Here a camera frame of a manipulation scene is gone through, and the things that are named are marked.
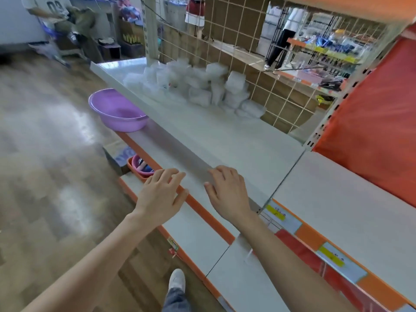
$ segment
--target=box of yellow items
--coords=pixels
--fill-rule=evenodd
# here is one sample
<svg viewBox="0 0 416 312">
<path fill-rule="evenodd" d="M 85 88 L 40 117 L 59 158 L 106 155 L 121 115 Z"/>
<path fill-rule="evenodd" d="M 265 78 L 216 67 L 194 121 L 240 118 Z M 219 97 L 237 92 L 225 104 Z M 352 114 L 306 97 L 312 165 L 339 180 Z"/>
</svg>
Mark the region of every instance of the box of yellow items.
<svg viewBox="0 0 416 312">
<path fill-rule="evenodd" d="M 124 42 L 130 45 L 144 44 L 143 26 L 119 19 L 120 34 Z"/>
</svg>

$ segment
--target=pink bowl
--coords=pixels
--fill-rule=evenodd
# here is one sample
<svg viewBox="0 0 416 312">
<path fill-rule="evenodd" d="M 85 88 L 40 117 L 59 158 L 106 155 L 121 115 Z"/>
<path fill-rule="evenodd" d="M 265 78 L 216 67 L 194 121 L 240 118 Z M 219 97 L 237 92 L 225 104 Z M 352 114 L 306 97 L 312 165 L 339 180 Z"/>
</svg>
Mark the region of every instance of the pink bowl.
<svg viewBox="0 0 416 312">
<path fill-rule="evenodd" d="M 134 169 L 137 171 L 137 173 L 139 173 L 140 175 L 143 175 L 144 177 L 149 177 L 151 175 L 153 175 L 155 172 L 142 172 L 139 171 L 138 168 L 138 161 L 140 160 L 140 157 L 136 154 L 133 158 L 132 158 L 132 166 L 134 167 Z"/>
<path fill-rule="evenodd" d="M 91 94 L 88 104 L 100 115 L 103 124 L 114 131 L 134 132 L 147 123 L 147 115 L 115 89 Z"/>
</svg>

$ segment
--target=person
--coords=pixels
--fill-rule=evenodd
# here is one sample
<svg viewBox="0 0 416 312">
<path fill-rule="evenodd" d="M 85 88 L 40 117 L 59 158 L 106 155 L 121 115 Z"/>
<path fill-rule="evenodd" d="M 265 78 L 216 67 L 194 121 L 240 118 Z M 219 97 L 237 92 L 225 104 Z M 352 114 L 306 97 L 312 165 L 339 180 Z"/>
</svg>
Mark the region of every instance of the person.
<svg viewBox="0 0 416 312">
<path fill-rule="evenodd" d="M 67 35 L 93 62 L 103 62 L 91 39 L 91 28 L 95 24 L 95 14 L 91 9 L 79 10 L 69 0 L 22 0 L 22 4 L 47 28 Z"/>
<path fill-rule="evenodd" d="M 288 43 L 289 38 L 293 38 L 299 29 L 300 22 L 302 20 L 303 14 L 305 10 L 300 8 L 293 8 L 289 14 L 289 18 L 286 21 L 286 24 L 283 27 L 283 31 L 280 33 L 280 36 L 274 46 L 269 58 L 266 60 L 266 64 L 264 66 L 264 70 L 268 71 L 272 66 L 273 62 L 275 62 L 276 58 L 282 52 L 282 55 L 279 58 L 278 63 L 276 64 L 275 70 L 278 70 L 283 62 L 284 58 L 286 57 L 287 48 L 290 46 Z"/>
<path fill-rule="evenodd" d="M 350 302 L 333 290 L 251 211 L 244 178 L 233 168 L 209 170 L 205 183 L 211 204 L 251 244 L 277 292 L 291 312 L 352 312 Z M 181 208 L 189 191 L 176 190 L 185 177 L 175 168 L 157 170 L 144 183 L 133 212 L 116 229 L 33 300 L 24 312 L 91 312 L 136 245 Z M 185 276 L 175 270 L 162 312 L 188 312 Z"/>
</svg>

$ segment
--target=forearm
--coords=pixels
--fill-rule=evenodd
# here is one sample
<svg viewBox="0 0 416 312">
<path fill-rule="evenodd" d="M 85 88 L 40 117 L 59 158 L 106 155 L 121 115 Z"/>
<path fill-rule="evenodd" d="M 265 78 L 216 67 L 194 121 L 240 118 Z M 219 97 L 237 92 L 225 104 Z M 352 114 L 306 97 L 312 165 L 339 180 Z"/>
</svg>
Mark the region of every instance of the forearm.
<svg viewBox="0 0 416 312">
<path fill-rule="evenodd" d="M 38 8 L 38 7 L 34 7 L 32 9 L 28 9 L 28 12 L 31 15 L 35 15 L 37 17 L 41 17 L 41 18 L 44 18 L 44 19 L 50 19 L 50 18 L 52 18 L 52 19 L 59 19 L 59 18 L 62 18 L 60 15 L 53 14 L 53 13 L 48 13 L 48 12 L 46 12 L 46 11 Z"/>
<path fill-rule="evenodd" d="M 141 219 L 127 215 L 120 225 L 67 271 L 24 312 L 89 312 L 137 244 L 151 231 Z"/>
<path fill-rule="evenodd" d="M 273 235 L 256 214 L 237 225 L 279 295 L 291 312 L 356 312 L 282 241 Z"/>
</svg>

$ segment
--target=person's right hand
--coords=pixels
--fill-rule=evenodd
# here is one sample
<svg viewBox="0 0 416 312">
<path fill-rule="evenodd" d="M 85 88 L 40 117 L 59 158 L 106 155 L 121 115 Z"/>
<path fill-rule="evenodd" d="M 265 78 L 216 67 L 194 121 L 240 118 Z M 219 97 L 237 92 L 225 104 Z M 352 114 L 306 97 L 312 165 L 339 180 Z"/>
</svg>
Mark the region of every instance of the person's right hand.
<svg viewBox="0 0 416 312">
<path fill-rule="evenodd" d="M 248 221 L 253 212 L 248 203 L 244 178 L 236 169 L 223 165 L 208 170 L 214 184 L 205 183 L 205 190 L 212 206 L 224 219 L 237 228 Z"/>
</svg>

